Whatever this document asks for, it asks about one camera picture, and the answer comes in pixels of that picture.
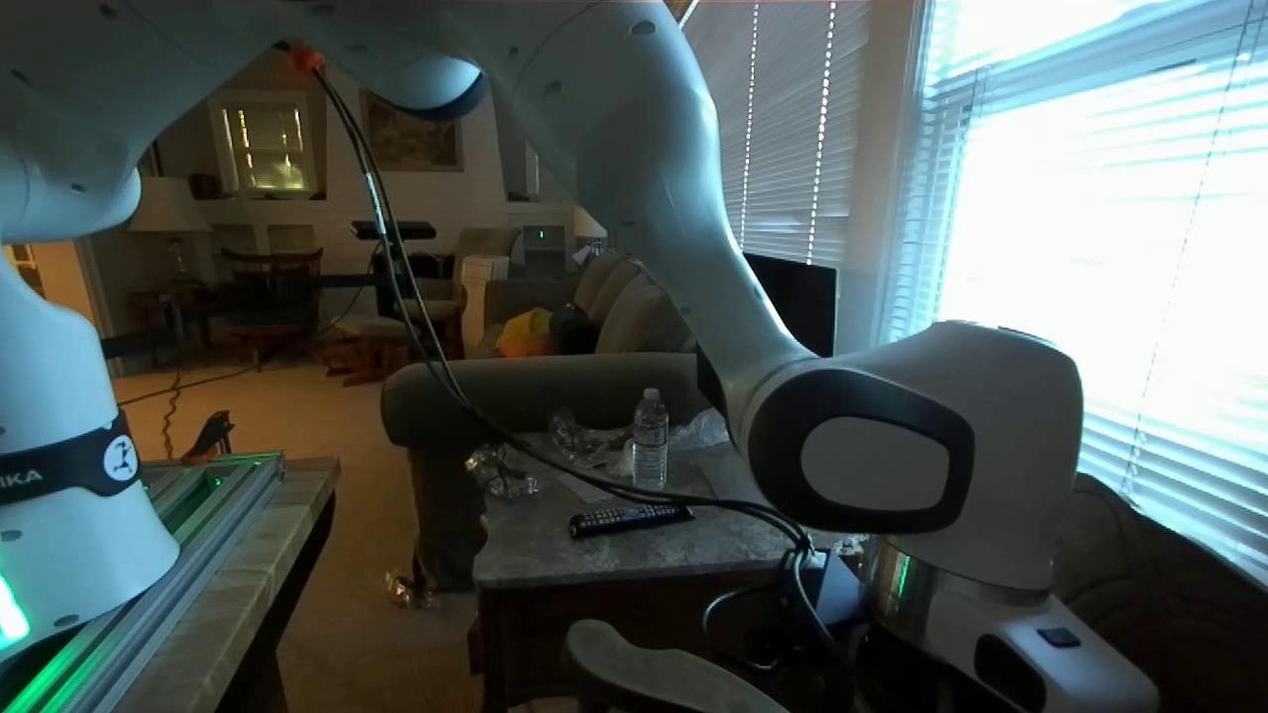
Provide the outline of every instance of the plastic bottle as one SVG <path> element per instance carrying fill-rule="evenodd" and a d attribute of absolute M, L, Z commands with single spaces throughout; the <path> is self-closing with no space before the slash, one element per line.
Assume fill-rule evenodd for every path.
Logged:
<path fill-rule="evenodd" d="M 663 388 L 644 388 L 633 409 L 633 486 L 663 490 L 671 473 L 671 409 Z"/>

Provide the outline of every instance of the picture frame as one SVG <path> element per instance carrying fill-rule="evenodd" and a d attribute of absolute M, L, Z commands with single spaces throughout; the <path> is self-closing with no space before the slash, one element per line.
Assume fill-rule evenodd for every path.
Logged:
<path fill-rule="evenodd" d="M 364 144 L 381 170 L 463 170 L 459 124 L 434 124 L 360 92 Z"/>

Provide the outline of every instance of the white window blinds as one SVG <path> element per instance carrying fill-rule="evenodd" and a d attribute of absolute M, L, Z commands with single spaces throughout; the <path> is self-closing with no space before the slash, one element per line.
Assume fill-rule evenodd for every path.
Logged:
<path fill-rule="evenodd" d="M 700 0 L 686 36 L 717 104 L 736 242 L 842 265 L 868 5 Z"/>
<path fill-rule="evenodd" d="M 1083 473 L 1268 584 L 1268 5 L 998 11 L 930 15 L 892 338 L 1052 338 Z"/>

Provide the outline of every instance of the window blinds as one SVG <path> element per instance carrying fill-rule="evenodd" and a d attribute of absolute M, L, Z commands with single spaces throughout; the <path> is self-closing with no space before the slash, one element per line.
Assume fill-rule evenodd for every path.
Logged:
<path fill-rule="evenodd" d="M 736 242 L 842 265 L 868 5 L 700 0 L 686 36 L 717 104 Z"/>
<path fill-rule="evenodd" d="M 929 23 L 892 338 L 1053 339 L 1083 473 L 1268 586 L 1268 5 L 968 9 Z"/>

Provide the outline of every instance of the floor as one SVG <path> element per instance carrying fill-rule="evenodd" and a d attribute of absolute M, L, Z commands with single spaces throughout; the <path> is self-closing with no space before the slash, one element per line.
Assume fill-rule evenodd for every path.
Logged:
<path fill-rule="evenodd" d="M 378 388 L 342 383 L 313 362 L 117 379 L 146 461 L 187 453 L 220 409 L 234 421 L 234 453 L 342 461 L 336 523 L 278 650 L 288 709 L 468 713 L 481 709 L 481 676 L 468 672 L 470 596 L 407 611 L 386 586 L 414 552 L 414 499 L 406 453 L 378 421 Z"/>

